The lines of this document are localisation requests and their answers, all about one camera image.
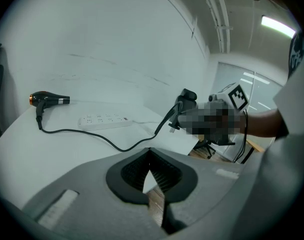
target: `electrical outlet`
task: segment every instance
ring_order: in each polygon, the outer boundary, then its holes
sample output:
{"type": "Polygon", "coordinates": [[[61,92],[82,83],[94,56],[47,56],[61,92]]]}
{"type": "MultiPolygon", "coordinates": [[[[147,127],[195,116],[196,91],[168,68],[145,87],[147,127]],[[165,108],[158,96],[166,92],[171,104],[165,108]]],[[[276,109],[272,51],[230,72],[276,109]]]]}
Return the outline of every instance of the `electrical outlet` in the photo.
{"type": "Polygon", "coordinates": [[[78,126],[84,131],[95,131],[129,126],[133,123],[128,117],[117,113],[86,114],[78,120],[78,126]]]}

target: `curved white wall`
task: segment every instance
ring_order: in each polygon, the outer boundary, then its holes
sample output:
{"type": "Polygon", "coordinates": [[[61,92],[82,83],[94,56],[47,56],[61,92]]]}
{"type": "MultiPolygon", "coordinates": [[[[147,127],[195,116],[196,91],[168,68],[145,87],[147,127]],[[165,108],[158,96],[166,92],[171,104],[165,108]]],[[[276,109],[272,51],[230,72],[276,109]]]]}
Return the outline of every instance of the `curved white wall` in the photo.
{"type": "Polygon", "coordinates": [[[0,43],[2,129],[41,90],[164,115],[183,88],[202,97],[209,56],[168,0],[17,0],[0,43]]]}

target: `power cord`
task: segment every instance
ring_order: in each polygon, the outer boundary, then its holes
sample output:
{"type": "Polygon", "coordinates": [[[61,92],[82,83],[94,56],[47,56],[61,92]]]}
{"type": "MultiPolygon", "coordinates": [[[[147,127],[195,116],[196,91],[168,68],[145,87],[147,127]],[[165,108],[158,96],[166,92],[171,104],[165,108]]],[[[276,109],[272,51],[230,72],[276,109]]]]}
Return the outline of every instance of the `power cord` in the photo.
{"type": "Polygon", "coordinates": [[[146,122],[138,122],[138,121],[135,121],[133,120],[133,123],[136,123],[136,124],[160,124],[161,122],[156,122],[156,121],[146,121],[146,122]]]}
{"type": "Polygon", "coordinates": [[[128,148],[128,149],[121,149],[118,146],[116,146],[113,142],[111,142],[110,140],[108,140],[106,137],[99,135],[99,134],[95,134],[95,133],[91,133],[91,132],[87,132],[87,131],[81,131],[81,130],[75,130],[75,129],[60,129],[60,130],[53,130],[53,131],[46,131],[43,129],[42,127],[42,122],[41,120],[38,121],[38,125],[39,125],[39,129],[47,134],[56,134],[56,133],[61,133],[61,132],[73,132],[73,133],[82,133],[82,134],[87,134],[87,135],[91,135],[91,136],[95,136],[95,137],[99,137],[103,140],[105,140],[106,142],[108,142],[112,147],[114,147],[116,150],[120,151],[120,152],[127,152],[132,150],[133,148],[135,148],[137,145],[139,145],[140,143],[144,142],[144,141],[149,141],[152,140],[153,138],[155,138],[157,136],[157,134],[159,133],[159,131],[161,130],[161,128],[163,127],[164,123],[166,123],[166,121],[168,121],[172,115],[174,115],[175,113],[175,106],[178,106],[178,111],[177,113],[179,113],[183,107],[183,103],[181,101],[177,102],[168,112],[167,114],[164,116],[163,120],[160,122],[160,124],[157,126],[155,132],[154,132],[154,136],[150,137],[150,138],[145,138],[140,140],[139,142],[137,142],[136,144],[134,144],[132,147],[128,148]]]}
{"type": "Polygon", "coordinates": [[[237,160],[240,159],[243,156],[244,152],[245,152],[246,139],[247,139],[247,129],[248,129],[248,115],[247,115],[247,111],[246,110],[244,110],[244,116],[245,116],[245,120],[246,120],[244,139],[243,139],[243,143],[242,143],[241,149],[240,149],[240,151],[238,152],[236,158],[233,161],[234,163],[236,163],[237,160]]]}

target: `ceiling light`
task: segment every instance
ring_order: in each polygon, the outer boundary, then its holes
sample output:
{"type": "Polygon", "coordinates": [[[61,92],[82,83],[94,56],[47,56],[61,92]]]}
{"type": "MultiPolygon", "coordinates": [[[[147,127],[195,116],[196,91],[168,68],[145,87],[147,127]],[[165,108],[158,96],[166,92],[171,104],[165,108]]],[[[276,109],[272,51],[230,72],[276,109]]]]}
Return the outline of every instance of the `ceiling light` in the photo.
{"type": "Polygon", "coordinates": [[[249,83],[249,84],[251,84],[251,85],[253,84],[253,82],[250,82],[250,81],[245,80],[245,79],[242,79],[242,78],[241,78],[241,81],[247,82],[247,83],[249,83]]]}
{"type": "Polygon", "coordinates": [[[256,80],[261,81],[261,82],[263,82],[263,83],[265,83],[265,84],[267,84],[267,85],[270,84],[270,82],[268,82],[268,81],[266,81],[266,80],[264,80],[264,79],[262,79],[262,78],[260,78],[260,77],[258,77],[258,76],[255,76],[255,75],[253,75],[253,74],[249,74],[249,73],[246,73],[246,72],[245,72],[244,75],[246,75],[246,76],[248,76],[248,77],[250,77],[250,78],[255,78],[256,80]]]}
{"type": "Polygon", "coordinates": [[[275,29],[279,32],[282,32],[285,35],[289,36],[290,38],[293,38],[293,36],[295,34],[295,30],[284,25],[283,23],[280,23],[280,22],[278,22],[272,18],[268,18],[266,16],[262,17],[262,25],[275,29]]]}

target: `black hair dryer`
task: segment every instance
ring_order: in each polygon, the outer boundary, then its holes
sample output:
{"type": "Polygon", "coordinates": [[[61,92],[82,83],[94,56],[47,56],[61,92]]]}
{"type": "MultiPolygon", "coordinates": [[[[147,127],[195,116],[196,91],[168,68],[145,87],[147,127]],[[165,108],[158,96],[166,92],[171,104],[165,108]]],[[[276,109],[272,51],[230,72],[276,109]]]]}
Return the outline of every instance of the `black hair dryer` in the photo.
{"type": "Polygon", "coordinates": [[[69,96],[57,95],[46,91],[37,91],[31,94],[29,100],[30,105],[36,107],[36,121],[40,130],[42,129],[41,121],[44,109],[61,104],[70,104],[69,96]]]}

